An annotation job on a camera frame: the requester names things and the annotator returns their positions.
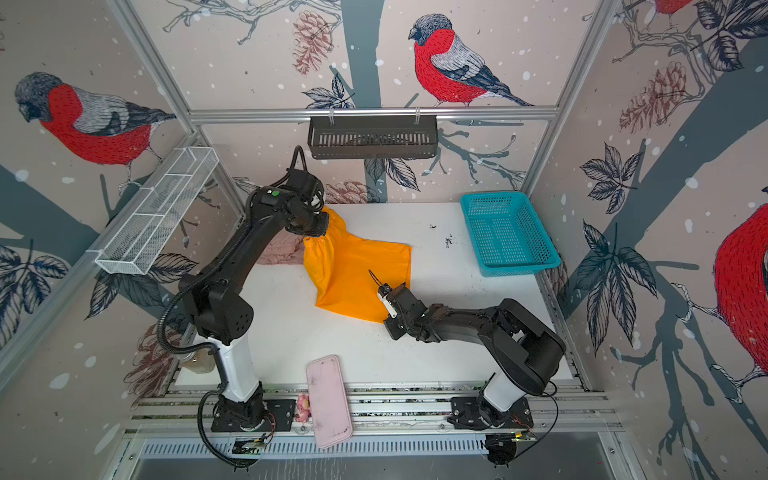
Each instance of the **mounting plate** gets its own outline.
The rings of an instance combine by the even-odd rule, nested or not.
[[[275,432],[290,432],[293,424],[293,413],[296,411],[296,400],[264,400],[266,403],[266,414],[272,414],[277,420]],[[250,425],[245,425],[242,420],[222,412],[220,416],[214,416],[214,423],[210,426],[212,432],[268,432],[272,425],[266,419],[255,429],[251,430]]]
[[[480,416],[478,409],[478,400],[476,397],[458,396],[451,398],[451,408],[453,415],[448,417],[448,421],[453,424],[457,430],[485,430],[492,428]],[[528,406],[528,400],[521,397],[512,404],[505,416],[508,419],[496,428],[500,429],[525,429],[526,426],[533,426],[531,409]]]

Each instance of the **bird illustration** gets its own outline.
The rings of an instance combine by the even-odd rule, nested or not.
[[[650,20],[646,20],[646,23],[648,23],[646,29],[648,30],[650,28],[650,23],[654,20],[654,18],[656,18],[657,13],[663,13],[668,15],[670,22],[669,28],[664,31],[664,33],[666,33],[670,30],[677,29],[677,25],[672,23],[672,15],[677,13],[678,10],[683,8],[685,5],[688,5],[692,1],[693,0],[637,0],[634,3],[624,7],[624,11],[629,12],[632,8],[635,8],[644,2],[652,3],[651,11],[653,13],[648,13],[651,18]]]
[[[118,187],[120,194],[129,184],[139,185],[131,179],[131,162],[145,150],[155,154],[150,147],[155,128],[176,118],[115,95],[93,94],[41,71],[21,79],[15,96],[27,122],[38,119],[75,155],[94,164],[125,165],[128,179]]]
[[[715,316],[752,356],[755,366],[741,380],[734,379],[722,366],[710,366],[733,384],[736,396],[729,400],[742,403],[744,385],[768,376],[768,204],[758,208],[723,240],[717,249],[714,276],[717,308],[696,305],[684,285],[673,285],[683,290],[688,302],[684,322],[690,319],[692,309]]]
[[[486,97],[502,97],[531,106],[515,97],[493,75],[485,60],[464,45],[445,15],[432,13],[419,18],[408,39],[415,41],[416,78],[437,98],[435,106],[446,101],[469,106],[476,98]]]

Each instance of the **orange fabric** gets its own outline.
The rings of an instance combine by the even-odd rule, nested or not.
[[[328,207],[328,231],[304,239],[304,268],[317,287],[316,306],[370,322],[383,323],[389,314],[376,296],[382,283],[395,287],[411,283],[411,247],[403,243],[365,240],[347,233],[346,223]]]

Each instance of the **white wire mesh basket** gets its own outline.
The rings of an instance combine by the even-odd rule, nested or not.
[[[100,252],[96,264],[107,273],[146,275],[219,163],[210,147],[179,152],[160,181],[140,190],[146,197]]]

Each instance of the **metal vent grille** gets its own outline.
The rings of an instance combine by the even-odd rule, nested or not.
[[[235,438],[212,439],[221,452],[232,455]],[[487,455],[485,435],[371,435],[352,437],[328,449],[318,449],[312,436],[276,437],[260,455],[263,458],[373,457],[410,455]],[[232,455],[253,458],[254,455]],[[213,458],[199,439],[148,439],[141,458]]]
[[[435,115],[312,118],[307,139],[318,159],[432,158],[437,143]]]

